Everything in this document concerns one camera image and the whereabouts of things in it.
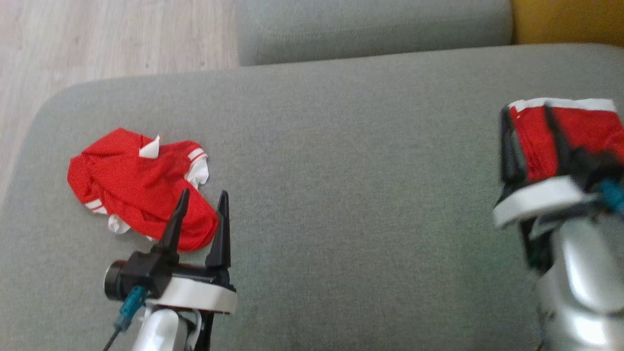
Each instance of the wooden floor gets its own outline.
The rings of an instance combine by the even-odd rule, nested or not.
[[[43,102],[76,83],[237,65],[234,0],[0,0],[0,201]]]

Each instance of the red fabric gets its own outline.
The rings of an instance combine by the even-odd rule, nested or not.
[[[553,114],[572,147],[594,153],[611,151],[624,162],[624,129],[616,112],[552,107]],[[557,150],[544,116],[544,107],[510,109],[522,152],[527,161],[529,182],[557,174]]]
[[[215,235],[218,217],[185,178],[193,141],[160,146],[156,159],[139,157],[152,139],[119,128],[74,157],[67,181],[86,204],[100,199],[109,214],[117,214],[137,232],[159,240],[184,189],[190,190],[188,212],[182,223],[179,250],[200,249]]]

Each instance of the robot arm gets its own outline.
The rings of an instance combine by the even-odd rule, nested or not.
[[[518,225],[529,267],[539,276],[540,350],[624,350],[624,279],[595,222],[605,210],[621,214],[623,166],[609,155],[572,150],[545,109],[559,175],[524,184],[522,153],[503,123],[505,189],[494,222]]]
[[[134,313],[146,306],[134,351],[207,351],[215,314],[234,314],[238,303],[230,283],[230,210],[223,191],[217,215],[219,228],[202,267],[178,263],[177,245],[187,211],[184,190],[160,241],[149,253],[134,252],[127,261],[115,261],[104,278],[110,300],[123,301],[115,334],[125,332]],[[192,312],[194,321],[184,316]]]

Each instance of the yellow cushion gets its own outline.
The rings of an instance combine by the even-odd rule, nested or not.
[[[624,0],[513,0],[514,42],[624,46]]]

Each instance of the white trim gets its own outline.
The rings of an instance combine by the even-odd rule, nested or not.
[[[192,169],[196,164],[208,158],[208,155],[204,154],[200,157],[196,158],[193,162],[191,162],[191,166],[188,169]]]
[[[106,208],[104,208],[104,206],[102,206],[102,207],[100,207],[100,208],[98,208],[96,210],[93,210],[91,212],[97,213],[97,214],[109,214],[108,212],[106,212]]]
[[[568,109],[581,109],[588,111],[609,111],[617,112],[612,100],[609,99],[584,99],[584,100],[570,100],[570,99],[557,99],[554,97],[540,97],[531,100],[518,100],[509,104],[509,108],[515,107],[517,112],[520,112],[530,107],[544,106],[545,103],[552,107],[561,107]]]
[[[197,156],[203,153],[204,153],[203,149],[201,147],[198,147],[197,149],[191,151],[190,154],[188,154],[188,159],[192,161],[194,158],[196,158]]]
[[[139,157],[143,157],[144,159],[156,159],[158,158],[159,151],[160,135],[157,135],[156,139],[139,149]]]
[[[123,234],[130,230],[130,226],[119,215],[112,214],[109,217],[109,230],[115,234]]]
[[[87,202],[84,205],[87,206],[88,209],[92,210],[96,207],[100,207],[102,205],[102,201],[100,199],[95,199],[93,201]]]

